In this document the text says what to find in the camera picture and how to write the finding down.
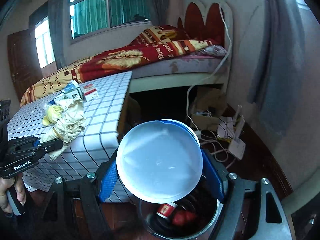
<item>red and yellow blanket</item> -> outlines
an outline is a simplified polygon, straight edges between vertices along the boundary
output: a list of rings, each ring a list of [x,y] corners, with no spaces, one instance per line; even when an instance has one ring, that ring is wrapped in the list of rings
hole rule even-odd
[[[24,93],[20,106],[62,90],[72,79],[83,83],[217,44],[190,40],[184,30],[173,26],[153,26],[125,47],[77,60],[43,78]]]

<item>metal screw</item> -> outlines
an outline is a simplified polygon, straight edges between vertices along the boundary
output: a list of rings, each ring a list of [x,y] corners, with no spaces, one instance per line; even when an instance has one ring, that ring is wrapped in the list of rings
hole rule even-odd
[[[57,184],[60,184],[62,182],[62,178],[61,177],[57,177],[55,180],[54,180],[55,183]]]
[[[235,173],[233,173],[233,172],[229,173],[228,176],[229,176],[230,179],[236,179],[236,178],[238,178],[238,175],[235,174]]]
[[[96,174],[95,174],[93,171],[91,171],[91,172],[89,172],[89,173],[87,174],[87,178],[88,178],[88,179],[93,179],[95,176],[96,176]]]
[[[266,185],[269,184],[269,180],[266,179],[266,178],[262,178],[262,179],[261,179],[261,182],[262,182],[263,184],[266,184]]]

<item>brown cardboard box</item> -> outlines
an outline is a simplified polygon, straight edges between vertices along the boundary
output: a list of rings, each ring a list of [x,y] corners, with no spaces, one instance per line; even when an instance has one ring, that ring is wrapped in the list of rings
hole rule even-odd
[[[197,112],[205,112],[213,108],[212,117],[197,115]],[[197,96],[192,103],[189,115],[199,129],[216,131],[219,123],[218,117],[221,117],[227,108],[226,96],[219,89],[198,87]]]

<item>red and white paper cup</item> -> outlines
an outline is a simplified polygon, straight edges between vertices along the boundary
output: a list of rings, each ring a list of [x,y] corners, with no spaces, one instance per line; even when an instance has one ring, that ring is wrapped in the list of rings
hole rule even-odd
[[[157,210],[157,215],[167,219],[167,218],[169,218],[169,216],[172,214],[172,212],[174,211],[174,209],[177,206],[178,205],[176,203],[173,203],[173,202],[170,202],[170,203],[167,203],[167,204],[161,204],[160,207]]]

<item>white bed frame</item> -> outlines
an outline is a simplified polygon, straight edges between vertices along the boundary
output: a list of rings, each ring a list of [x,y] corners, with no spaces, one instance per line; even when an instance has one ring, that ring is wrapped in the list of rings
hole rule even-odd
[[[207,14],[210,9],[210,6],[204,6],[203,3],[199,0],[192,1],[195,3],[201,11],[204,23],[207,19]],[[224,1],[213,1],[212,3],[220,4],[225,17],[225,22],[228,27],[229,36],[233,45],[233,16],[232,11],[229,5]],[[227,34],[225,33],[225,48],[228,50],[229,48],[229,39]],[[149,76],[132,79],[130,82],[129,93],[162,89],[162,88],[172,88],[172,87],[183,87],[183,86],[191,86],[193,84],[204,85],[204,84],[223,84],[222,91],[226,93],[230,75],[231,68],[231,59],[232,59],[232,47],[228,58],[225,60],[222,69],[226,69],[223,73],[217,73],[216,75],[204,80],[203,82],[199,82],[205,77],[210,76],[210,72],[207,73],[176,73],[176,74],[168,74],[168,75],[159,75],[159,76]]]

